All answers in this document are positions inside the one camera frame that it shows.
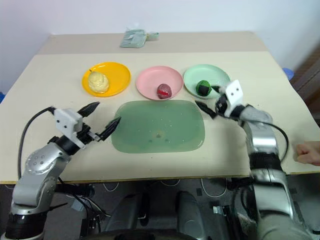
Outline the bare person hand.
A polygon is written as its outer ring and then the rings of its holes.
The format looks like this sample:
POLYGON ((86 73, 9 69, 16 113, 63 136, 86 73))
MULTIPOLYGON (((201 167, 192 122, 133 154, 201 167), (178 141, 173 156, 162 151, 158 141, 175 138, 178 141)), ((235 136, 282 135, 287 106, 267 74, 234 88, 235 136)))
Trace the bare person hand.
POLYGON ((320 142, 306 141, 296 145, 295 161, 313 166, 320 165, 320 142))

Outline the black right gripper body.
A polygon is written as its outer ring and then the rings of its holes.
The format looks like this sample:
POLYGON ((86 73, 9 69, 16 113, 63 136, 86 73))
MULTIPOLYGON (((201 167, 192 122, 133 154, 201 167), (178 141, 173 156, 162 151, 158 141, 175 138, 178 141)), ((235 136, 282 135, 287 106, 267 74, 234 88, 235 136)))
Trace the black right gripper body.
POLYGON ((225 113, 228 108, 228 99, 225 94, 223 94, 215 103, 215 112, 216 113, 225 113))

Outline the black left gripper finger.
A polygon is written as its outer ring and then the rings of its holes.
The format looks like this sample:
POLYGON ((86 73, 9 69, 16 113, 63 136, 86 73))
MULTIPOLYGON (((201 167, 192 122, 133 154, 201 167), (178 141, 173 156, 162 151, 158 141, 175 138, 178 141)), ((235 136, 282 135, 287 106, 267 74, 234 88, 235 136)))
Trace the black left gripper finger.
POLYGON ((97 142, 100 141, 105 141, 117 128, 117 126, 119 125, 121 121, 121 117, 117 117, 115 119, 113 119, 112 121, 110 121, 107 126, 105 127, 104 131, 102 131, 101 133, 97 133, 97 142))
POLYGON ((79 114, 82 118, 86 118, 95 111, 99 104, 99 101, 91 102, 88 105, 82 107, 80 110, 78 110, 77 114, 79 114))

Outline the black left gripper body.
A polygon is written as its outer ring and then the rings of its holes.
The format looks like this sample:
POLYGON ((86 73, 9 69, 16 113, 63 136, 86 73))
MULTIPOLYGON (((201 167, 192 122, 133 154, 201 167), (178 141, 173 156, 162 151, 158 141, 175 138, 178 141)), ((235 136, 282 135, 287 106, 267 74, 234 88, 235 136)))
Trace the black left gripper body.
POLYGON ((100 140, 100 136, 97 133, 93 133, 89 125, 83 123, 82 129, 75 135, 74 144, 76 146, 86 146, 93 141, 99 142, 100 140))

